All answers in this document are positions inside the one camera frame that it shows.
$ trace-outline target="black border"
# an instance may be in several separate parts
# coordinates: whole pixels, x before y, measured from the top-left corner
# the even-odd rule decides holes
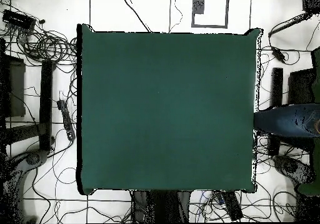
[[[82,53],[83,53],[83,27],[82,24],[77,24],[77,43],[76,43],[76,57],[77,57],[77,68],[76,68],[76,75],[77,75],[77,114],[80,116],[77,119],[77,168],[76,168],[76,181],[77,181],[77,189],[81,195],[86,195],[83,191],[83,184],[81,181],[81,172],[83,169],[83,138],[82,138],[82,115],[83,115],[83,81],[82,81],[82,68],[83,68],[83,60],[82,60]]]
[[[192,28],[221,28],[227,29],[228,28],[228,21],[229,21],[229,0],[226,0],[226,16],[224,18],[224,25],[203,25],[203,24],[195,24],[194,23],[194,6],[197,0],[192,0],[192,20],[191,20],[191,27]]]

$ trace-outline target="blue jeans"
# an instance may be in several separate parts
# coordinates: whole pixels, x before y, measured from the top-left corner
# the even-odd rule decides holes
[[[292,104],[254,114],[254,129],[278,136],[320,137],[320,104]]]

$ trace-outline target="black cable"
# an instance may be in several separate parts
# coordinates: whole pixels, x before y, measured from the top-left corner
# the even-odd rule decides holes
[[[35,192],[35,194],[37,194],[38,196],[40,196],[41,198],[43,198],[44,200],[46,200],[46,201],[49,203],[49,208],[47,208],[47,211],[46,211],[45,214],[42,216],[42,218],[41,218],[41,220],[40,220],[40,222],[39,222],[39,224],[41,224],[41,222],[43,222],[44,217],[47,215],[48,211],[50,210],[51,202],[50,202],[47,198],[45,198],[44,196],[40,195],[40,194],[36,191],[36,189],[34,188],[34,182],[36,181],[37,175],[38,175],[38,168],[36,168],[36,176],[34,177],[33,182],[32,182],[33,191]]]
[[[36,88],[35,88],[34,86],[32,86],[32,87],[28,87],[28,88],[24,88],[23,90],[26,90],[26,89],[33,89],[33,90],[34,90],[34,92],[36,93],[36,95],[24,94],[25,96],[41,97],[41,95],[37,93]]]
[[[74,169],[73,167],[67,167],[67,168],[65,168],[65,169],[63,169],[61,172],[60,172],[60,174],[59,174],[59,176],[58,177],[56,177],[57,178],[57,181],[56,181],[56,186],[54,187],[54,199],[55,199],[55,202],[56,202],[56,204],[55,204],[55,206],[54,207],[56,207],[57,206],[57,204],[58,204],[58,202],[57,202],[57,185],[58,185],[58,182],[60,181],[60,176],[63,174],[63,172],[64,171],[66,171],[66,170],[68,170],[68,169]],[[54,215],[56,216],[56,218],[57,218],[57,224],[58,224],[58,221],[59,221],[59,208],[57,209],[57,211],[55,211],[54,212]]]
[[[122,221],[121,221],[122,218],[121,218],[120,216],[112,216],[112,217],[111,217],[111,216],[107,216],[106,214],[103,214],[103,213],[101,213],[100,211],[98,211],[97,209],[89,206],[89,207],[87,207],[87,208],[83,208],[82,210],[72,211],[72,212],[67,212],[67,213],[65,213],[65,214],[61,217],[61,219],[58,221],[57,224],[62,223],[61,221],[63,220],[63,218],[64,218],[66,215],[68,215],[68,214],[77,214],[77,213],[86,211],[86,210],[88,210],[89,208],[92,209],[92,210],[94,210],[95,212],[97,212],[97,213],[100,214],[101,216],[105,216],[105,217],[108,218],[109,220],[112,220],[112,222],[114,222],[114,223],[122,223]],[[115,220],[113,220],[114,218],[120,218],[120,221],[115,221]]]
[[[54,150],[53,150],[53,155],[52,155],[52,170],[53,170],[53,174],[54,174],[54,176],[56,177],[56,179],[57,179],[57,181],[59,181],[60,183],[63,183],[63,184],[65,184],[65,185],[70,185],[71,183],[65,183],[65,182],[63,182],[63,181],[61,181],[60,179],[59,179],[59,176],[57,176],[56,175],[56,172],[54,171],[54,156],[55,156],[55,149],[56,149],[56,142],[57,142],[57,137],[58,137],[58,134],[62,131],[62,130],[64,130],[64,129],[61,129],[61,130],[59,130],[58,132],[57,132],[57,134],[56,134],[56,138],[55,138],[55,141],[54,141]],[[66,148],[66,149],[64,149],[63,150],[63,154],[60,156],[60,158],[58,159],[58,161],[57,161],[57,163],[59,162],[59,160],[63,157],[63,155],[66,153],[66,150],[67,150],[68,148]]]
[[[178,23],[176,23],[176,24],[169,30],[169,33],[171,32],[171,30],[172,30],[176,25],[179,25],[179,24],[181,23],[181,20],[183,19],[183,14],[182,14],[182,12],[181,12],[180,9],[178,9],[177,6],[176,6],[176,0],[174,0],[174,7],[177,9],[177,11],[180,12],[180,14],[181,14],[181,19],[180,19],[180,21],[179,21]]]
[[[316,27],[314,28],[314,30],[313,30],[312,36],[311,36],[311,38],[310,38],[310,41],[309,41],[309,43],[307,44],[307,47],[306,47],[306,51],[308,50],[308,46],[311,44],[311,41],[313,40],[314,33],[316,32],[319,24],[320,24],[320,22],[318,22],[317,26],[316,26]]]
[[[56,211],[56,206],[54,206],[54,215],[52,215],[52,216],[51,216],[46,222],[44,222],[43,224],[47,224],[54,216],[57,215],[57,212],[58,212],[58,210],[60,209],[60,204],[61,204],[61,202],[58,201],[57,203],[59,204],[59,208],[58,208],[57,211]]]
[[[27,110],[29,111],[29,114],[33,120],[33,123],[36,125],[36,128],[37,128],[37,133],[38,135],[40,136],[40,130],[39,130],[39,126],[37,125],[36,123],[36,119],[33,117],[33,114],[31,113],[30,109],[29,109],[29,106],[22,100],[20,99],[19,97],[17,97],[16,95],[14,95],[13,93],[9,92],[12,96],[14,96],[15,98],[17,98],[19,101],[23,102],[24,105],[26,106]]]
[[[279,195],[279,194],[281,194],[281,193],[285,193],[285,194],[287,194],[287,195],[291,195],[291,196],[293,196],[294,198],[296,198],[296,196],[294,196],[292,193],[290,193],[290,192],[288,192],[288,191],[279,191],[279,192],[277,192],[274,196],[273,196],[273,199],[272,199],[272,207],[273,207],[273,210],[274,210],[274,214],[275,214],[275,216],[276,216],[276,218],[277,218],[277,220],[279,221],[279,222],[281,222],[281,220],[280,220],[280,218],[278,217],[278,211],[276,210],[276,202],[275,202],[275,199],[276,199],[276,197]]]
[[[69,144],[65,149],[63,149],[63,150],[61,150],[61,151],[58,151],[58,152],[55,153],[54,155],[57,155],[58,153],[60,153],[60,152],[62,152],[62,151],[64,151],[64,150],[67,150],[67,149],[70,148],[72,145],[73,145],[73,141],[70,142],[70,144]],[[38,179],[38,181],[40,181],[43,177],[45,177],[51,170],[52,170],[52,168],[50,168],[40,179]],[[29,191],[31,188],[32,188],[32,187],[30,186],[30,187],[23,193],[23,195],[24,195],[27,191]]]
[[[32,145],[34,145],[34,144],[36,144],[36,143],[38,143],[39,142],[39,140],[37,140],[36,142],[34,142],[34,143],[32,143],[31,145],[29,145],[28,147],[27,147],[27,149],[26,149],[26,151],[25,152],[27,152],[28,151],[28,149],[32,146]]]
[[[286,64],[286,65],[288,65],[288,66],[292,66],[292,65],[294,65],[294,64],[297,64],[298,62],[299,62],[299,60],[300,60],[300,52],[299,51],[296,51],[297,52],[297,55],[298,55],[298,57],[297,57],[297,61],[296,62],[293,62],[293,63],[291,63],[291,64],[288,64],[288,63],[285,63],[284,62],[284,64]]]
[[[295,17],[292,17],[291,19],[288,19],[287,21],[283,21],[283,22],[281,22],[281,23],[278,23],[277,25],[275,25],[275,26],[271,29],[270,33],[273,32],[274,28],[278,27],[279,25],[282,25],[282,24],[284,24],[284,23],[288,23],[288,22],[290,22],[290,21],[292,21],[292,20],[294,20],[294,19],[296,19],[296,18],[299,18],[299,17],[301,17],[301,16],[303,16],[303,15],[305,15],[305,13],[302,13],[302,14],[299,14],[299,15],[297,15],[297,16],[295,16]],[[272,46],[271,46],[271,41],[270,41],[271,36],[268,36],[268,38],[269,38],[269,45],[270,45],[270,47],[272,47]]]
[[[68,148],[70,148],[70,147],[73,145],[73,143],[74,143],[73,141],[70,142],[70,144],[67,146],[67,148],[65,148],[65,149],[63,149],[63,150],[60,150],[60,151],[58,151],[58,152],[55,152],[54,154],[48,156],[48,159],[51,158],[51,157],[53,157],[53,156],[56,156],[57,154],[63,152],[64,150],[67,150]]]
[[[131,6],[128,4],[127,0],[124,0],[124,2],[125,2],[125,3],[127,4],[127,6],[135,13],[135,15],[137,16],[137,18],[138,18],[138,19],[140,20],[140,22],[142,23],[142,25],[146,28],[146,30],[147,30],[149,33],[151,33],[152,31],[151,31],[149,28],[147,28],[147,26],[143,23],[143,21],[141,21],[139,15],[138,15],[137,12],[133,9],[133,7],[131,7]]]
[[[61,61],[70,61],[70,64],[75,64],[75,60],[71,60],[71,57],[75,57],[76,54],[75,38],[72,39],[69,43],[65,35],[57,31],[45,31],[42,28],[43,25],[41,25],[42,27],[40,27],[40,20],[37,17],[26,14],[15,7],[12,8],[15,9],[17,13],[21,13],[36,19],[36,26],[33,32],[25,33],[17,27],[7,26],[7,30],[10,30],[9,34],[11,35],[11,37],[16,37],[15,43],[21,51],[21,54],[24,54],[26,56],[26,59],[32,64],[32,66],[37,65],[33,64],[30,59],[37,62],[41,62],[44,59],[51,59],[55,61],[56,64],[61,64]],[[30,36],[36,39],[35,43],[29,41]]]
[[[269,214],[269,216],[267,216],[262,210],[260,210],[258,207],[256,207],[256,206],[254,206],[255,208],[257,208],[259,211],[261,211],[263,214],[264,214],[264,216],[266,216],[266,217],[260,217],[260,216],[254,216],[254,217],[250,217],[250,219],[257,219],[257,218],[260,218],[260,219],[262,219],[262,220],[270,220],[270,217],[271,217],[271,215],[272,215],[272,211],[271,211],[271,195],[270,195],[270,193],[267,191],[267,189],[265,189],[265,187],[263,187],[262,186],[262,184],[260,184],[259,182],[256,182],[260,187],[262,187],[263,189],[264,189],[264,191],[269,195],[269,206],[270,206],[270,214]],[[253,203],[250,201],[250,199],[248,198],[248,194],[246,193],[246,197],[247,197],[247,199],[248,199],[248,201],[250,202],[250,204],[251,205],[253,205]]]

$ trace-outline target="power adapter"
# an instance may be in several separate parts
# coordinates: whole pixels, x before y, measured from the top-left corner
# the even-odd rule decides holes
[[[280,51],[280,49],[271,46],[271,50],[272,50],[272,54],[274,55],[274,57],[275,57],[277,60],[279,60],[280,62],[284,63],[284,55],[283,55],[283,53]]]
[[[64,129],[67,132],[67,138],[69,141],[74,141],[76,139],[76,134],[73,130],[73,124],[71,122],[70,114],[68,111],[68,107],[65,101],[59,100],[57,101],[57,108],[61,111],[63,117],[63,125]]]
[[[3,11],[2,21],[8,25],[13,25],[22,28],[26,31],[33,32],[36,20],[20,13],[14,13],[5,9]]]

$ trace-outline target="green tabletop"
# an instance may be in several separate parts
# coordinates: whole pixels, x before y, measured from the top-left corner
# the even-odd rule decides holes
[[[84,189],[254,190],[260,29],[82,31]]]

